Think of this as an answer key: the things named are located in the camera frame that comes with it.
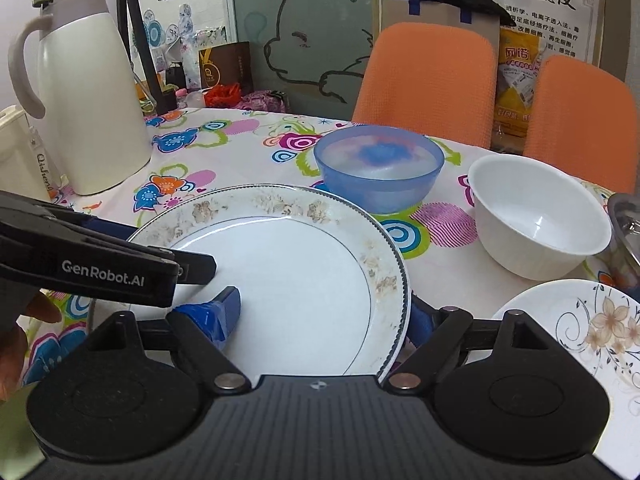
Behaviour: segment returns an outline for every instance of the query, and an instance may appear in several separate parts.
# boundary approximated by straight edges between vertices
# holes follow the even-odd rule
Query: translucent blue plastic bowl
[[[374,214],[420,202],[444,165],[431,139],[389,126],[336,130],[316,143],[314,155],[331,193]]]

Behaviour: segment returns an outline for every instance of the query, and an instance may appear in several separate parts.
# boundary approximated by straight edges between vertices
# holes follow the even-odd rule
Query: human hand
[[[24,315],[46,323],[62,319],[59,309],[41,292],[28,304]],[[17,323],[8,333],[0,334],[0,400],[7,400],[18,385],[27,346],[27,336]]]

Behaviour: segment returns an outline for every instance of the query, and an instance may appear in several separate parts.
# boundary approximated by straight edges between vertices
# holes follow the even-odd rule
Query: chair
[[[479,34],[396,23],[373,47],[352,120],[488,148],[496,73],[494,48]]]
[[[567,56],[543,63],[524,155],[614,192],[633,193],[638,114],[626,85]]]

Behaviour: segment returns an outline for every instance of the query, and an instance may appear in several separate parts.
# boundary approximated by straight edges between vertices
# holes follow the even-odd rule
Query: yellow package
[[[508,28],[500,29],[494,129],[527,136],[533,89],[542,62],[543,38]]]

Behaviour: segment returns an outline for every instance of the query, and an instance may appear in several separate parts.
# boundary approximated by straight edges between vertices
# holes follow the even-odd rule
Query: tablecloth
[[[322,135],[353,125],[318,117],[211,108],[176,110],[146,123],[153,152],[144,168],[93,196],[77,196],[65,186],[55,203],[142,226],[168,208],[223,187],[273,183],[324,189],[313,146]],[[433,140],[445,153],[446,163],[429,195],[421,204],[377,218],[402,251],[410,285],[420,298],[435,308],[457,305],[476,317],[489,318],[536,282],[505,270],[478,241],[466,175],[473,161],[489,151]],[[582,184],[606,208],[611,192]],[[282,243],[295,244],[295,240]],[[588,258],[571,276],[613,284],[606,263],[597,257]],[[40,380],[86,336],[89,300],[58,292],[51,297],[63,313],[60,323],[20,320],[30,343],[25,384]]]

